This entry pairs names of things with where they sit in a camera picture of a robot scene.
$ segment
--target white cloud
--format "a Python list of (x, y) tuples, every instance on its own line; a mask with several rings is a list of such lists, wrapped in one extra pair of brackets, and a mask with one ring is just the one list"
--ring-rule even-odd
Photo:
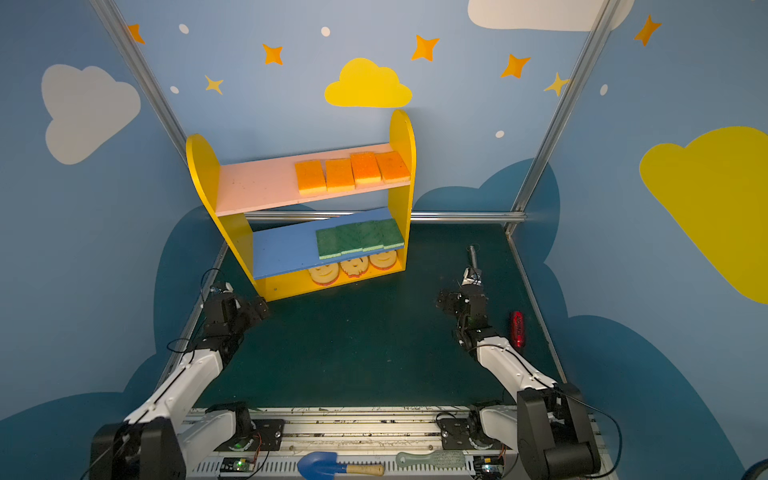
[(66, 165), (85, 160), (141, 109), (136, 89), (115, 81), (99, 67), (80, 71), (52, 65), (43, 74), (42, 91), (45, 108), (53, 118), (45, 143), (56, 160)]
[[(621, 0), (611, 29), (624, 21), (634, 0)], [(603, 0), (469, 0), (469, 19), (485, 28), (590, 31)]]

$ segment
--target metal rod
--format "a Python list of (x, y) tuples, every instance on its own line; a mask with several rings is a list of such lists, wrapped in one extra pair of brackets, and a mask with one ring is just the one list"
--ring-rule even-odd
[(478, 269), (478, 253), (474, 245), (469, 246), (469, 262), (472, 264), (473, 269)]
[(160, 118), (160, 123), (162, 123), (165, 131), (168, 132), (170, 141), (174, 143), (176, 150), (181, 156), (181, 160), (187, 163), (187, 135), (184, 134), (184, 129), (182, 129), (174, 111), (170, 108), (168, 100), (163, 96), (162, 88), (152, 74), (149, 64), (141, 54), (141, 50), (139, 50), (131, 34), (128, 33), (128, 27), (125, 24), (123, 15), (120, 13), (120, 9), (114, 3), (114, 0), (91, 0), (91, 5), (104, 28), (107, 29), (107, 33), (109, 33), (115, 46), (118, 47), (118, 51), (123, 56), (131, 73), (134, 74), (139, 82), (139, 86), (147, 96), (147, 100), (149, 100), (155, 114)]
[[(603, 3), (597, 18), (595, 19), (595, 23), (592, 26), (592, 30), (587, 37), (587, 41), (584, 43), (584, 48), (581, 49), (574, 70), (571, 73), (571, 81), (568, 82), (568, 88), (560, 98), (560, 102), (554, 111), (549, 127), (547, 127), (547, 133), (544, 136), (544, 140), (541, 142), (541, 146), (534, 157), (533, 163), (531, 163), (531, 168), (528, 169), (528, 174), (525, 176), (525, 180), (523, 180), (523, 183), (520, 186), (518, 196), (515, 198), (515, 203), (512, 205), (512, 211), (525, 211), (525, 207), (531, 199), (533, 190), (536, 188), (536, 184), (544, 173), (544, 168), (547, 166), (547, 162), (549, 162), (549, 157), (554, 151), (554, 146), (557, 144), (560, 135), (565, 129), (565, 125), (568, 123), (571, 112), (576, 105), (576, 101), (578, 100), (581, 91), (584, 90), (584, 85), (587, 83), (589, 75), (592, 73), (592, 68), (598, 61), (600, 52), (603, 51), (605, 41), (611, 33), (611, 23), (619, 3), (621, 3), (621, 0), (605, 0)], [(510, 223), (506, 226), (506, 229), (508, 232), (511, 232), (514, 227), (515, 224)]]
[[(251, 222), (309, 222), (356, 214), (355, 211), (320, 212), (315, 210), (260, 210), (248, 212)], [(525, 221), (522, 212), (413, 212), (411, 223), (519, 223)]]
[(560, 357), (558, 356), (557, 351), (554, 349), (554, 343), (552, 342), (552, 337), (549, 336), (549, 330), (547, 329), (547, 324), (544, 323), (544, 315), (541, 314), (541, 309), (538, 307), (538, 302), (536, 301), (536, 295), (533, 294), (533, 288), (531, 288), (531, 282), (528, 280), (528, 275), (525, 273), (525, 268), (523, 267), (523, 261), (520, 258), (520, 254), (518, 253), (518, 248), (515, 246), (515, 241), (512, 239), (512, 235), (510, 233), (507, 234), (507, 242), (509, 243), (509, 249), (512, 250), (512, 256), (515, 258), (515, 263), (518, 266), (518, 270), (520, 271), (520, 277), (523, 279), (523, 285), (525, 285), (525, 292), (528, 294), (528, 299), (531, 301), (531, 306), (533, 306), (533, 312), (536, 315), (536, 320), (538, 320), (539, 326), (541, 326), (541, 330), (544, 331), (544, 337), (547, 339), (547, 345), (549, 346), (549, 353), (552, 354), (552, 359), (554, 360), (554, 366), (558, 369), (558, 373), (560, 374), (560, 378), (563, 382), (567, 382), (565, 378), (565, 371), (563, 370), (563, 365), (560, 363)]

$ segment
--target blue shelf board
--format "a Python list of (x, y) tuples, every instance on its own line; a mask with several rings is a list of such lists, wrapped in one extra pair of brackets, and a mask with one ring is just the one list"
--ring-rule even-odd
[(384, 207), (326, 220), (314, 220), (253, 232), (253, 278), (258, 280), (393, 250), (389, 248), (355, 252), (325, 260), (320, 259), (317, 251), (315, 232), (318, 230), (388, 218), (392, 218), (392, 215), (389, 214), (389, 208)]

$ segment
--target green table surface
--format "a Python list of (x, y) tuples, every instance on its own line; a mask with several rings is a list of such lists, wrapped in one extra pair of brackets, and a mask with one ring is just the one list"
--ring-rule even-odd
[[(471, 243), (491, 324), (507, 336), (510, 313), (521, 311), (525, 357), (559, 379), (502, 227), (415, 224), (405, 272), (270, 302), (271, 317), (247, 332), (196, 406), (447, 406), (500, 399), (498, 380), (453, 339), (455, 318), (435, 308), (440, 289), (458, 291)], [(255, 295), (231, 253), (217, 279), (241, 296)]]

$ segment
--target yellow star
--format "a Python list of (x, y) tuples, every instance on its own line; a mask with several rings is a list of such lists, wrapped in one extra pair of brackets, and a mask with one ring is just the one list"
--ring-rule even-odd
[(219, 92), (219, 95), (223, 95), (223, 93), (221, 93), (221, 90), (219, 90), (219, 85), (221, 85), (221, 82), (223, 80), (213, 81), (210, 78), (208, 78), (208, 75), (205, 76), (205, 79), (208, 80), (208, 86), (205, 88), (206, 90), (215, 90)]
[(640, 33), (638, 33), (634, 39), (641, 40), (643, 42), (643, 46), (646, 46), (648, 45), (650, 36), (653, 35), (656, 29), (660, 26), (661, 23), (654, 23), (653, 20), (650, 19), (650, 15), (648, 15), (648, 20), (645, 21), (645, 26), (642, 30), (640, 30)]
[(546, 88), (544, 89), (544, 91), (547, 91), (547, 90), (554, 90), (554, 92), (555, 92), (556, 94), (558, 94), (558, 97), (559, 97), (559, 96), (560, 96), (560, 90), (562, 90), (563, 86), (564, 86), (565, 84), (567, 84), (569, 81), (571, 81), (571, 79), (570, 79), (570, 78), (569, 78), (568, 80), (561, 80), (561, 79), (560, 79), (560, 73), (559, 73), (559, 72), (558, 72), (558, 73), (555, 73), (555, 74), (554, 74), (554, 84), (552, 84), (552, 85), (550, 85), (550, 86), (546, 87)]
[(530, 57), (517, 58), (514, 55), (509, 55), (509, 65), (507, 65), (507, 69), (502, 73), (502, 78), (508, 77), (509, 75), (514, 75), (515, 77), (520, 78), (520, 75), (523, 74), (523, 67), (530, 59)]
[(266, 60), (264, 61), (265, 65), (270, 63), (276, 63), (278, 65), (283, 64), (283, 61), (280, 60), (280, 51), (283, 50), (283, 47), (270, 48), (265, 44), (261, 45), (264, 46), (264, 51), (266, 52)]
[(432, 40), (425, 40), (424, 38), (416, 36), (416, 51), (413, 52), (413, 57), (411, 60), (416, 60), (417, 58), (426, 58), (429, 61), (432, 61), (432, 49), (435, 48), (435, 45), (437, 45), (437, 42), (440, 41), (439, 38), (433, 38)]
[(136, 25), (129, 25), (128, 26), (128, 31), (131, 33), (131, 37), (133, 37), (135, 41), (137, 41), (137, 42), (139, 42), (139, 43), (141, 43), (143, 45), (146, 45), (146, 43), (144, 43), (144, 39), (141, 37), (141, 35), (139, 35), (139, 24), (138, 23)]

